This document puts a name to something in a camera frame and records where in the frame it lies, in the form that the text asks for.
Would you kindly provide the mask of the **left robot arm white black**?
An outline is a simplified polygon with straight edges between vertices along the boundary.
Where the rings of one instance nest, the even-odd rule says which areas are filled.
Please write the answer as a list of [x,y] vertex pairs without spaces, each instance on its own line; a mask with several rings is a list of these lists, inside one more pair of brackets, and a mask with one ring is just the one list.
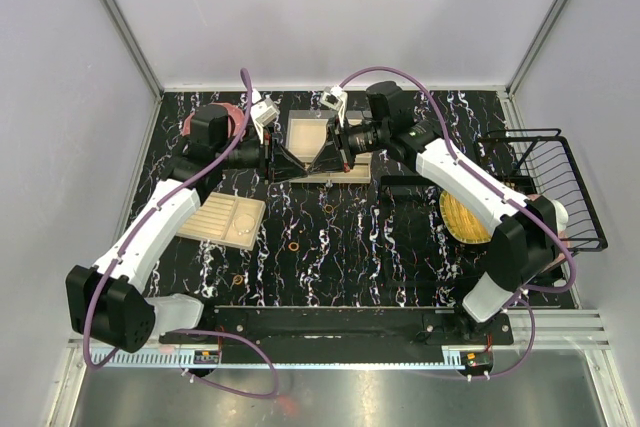
[[253,100],[239,119],[232,114],[224,104],[197,108],[138,217],[92,266],[76,265],[67,275],[71,325],[85,348],[97,340],[134,353],[167,332],[181,330],[196,343],[214,335],[216,319],[200,300],[186,294],[144,296],[156,263],[225,171],[254,169],[268,181],[305,173],[268,130],[279,115],[271,99]]

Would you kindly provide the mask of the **beige jewelry box with drawers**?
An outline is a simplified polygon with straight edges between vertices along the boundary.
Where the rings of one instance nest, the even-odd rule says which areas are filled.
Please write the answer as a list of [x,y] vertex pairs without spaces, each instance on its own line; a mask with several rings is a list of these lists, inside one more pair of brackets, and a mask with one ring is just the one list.
[[[326,124],[334,116],[331,110],[293,110],[289,113],[286,148],[302,163],[309,165],[319,153],[326,137]],[[347,173],[313,174],[292,180],[309,184],[368,184],[371,181],[372,154],[359,154],[354,167]]]

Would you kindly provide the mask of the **beige jewelry tray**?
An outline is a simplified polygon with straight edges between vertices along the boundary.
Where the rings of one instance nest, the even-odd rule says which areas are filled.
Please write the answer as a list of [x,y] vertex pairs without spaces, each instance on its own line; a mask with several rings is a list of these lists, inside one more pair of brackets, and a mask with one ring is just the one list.
[[265,211],[264,201],[212,193],[187,219],[176,236],[240,250],[252,250]]

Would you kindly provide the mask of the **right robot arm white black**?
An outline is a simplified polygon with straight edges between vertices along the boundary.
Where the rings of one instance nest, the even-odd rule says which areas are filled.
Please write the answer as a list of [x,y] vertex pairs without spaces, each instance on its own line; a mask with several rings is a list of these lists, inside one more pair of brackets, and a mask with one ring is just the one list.
[[570,257],[559,237],[568,213],[556,200],[530,198],[498,181],[455,147],[444,129],[416,120],[406,92],[395,82],[371,85],[366,97],[369,118],[351,125],[346,90],[334,86],[322,92],[321,104],[335,115],[310,171],[348,171],[357,155],[384,150],[443,188],[481,223],[490,236],[484,273],[462,300],[465,312],[453,321],[460,340],[476,343],[488,334],[489,319],[512,304],[530,280],[558,257]]

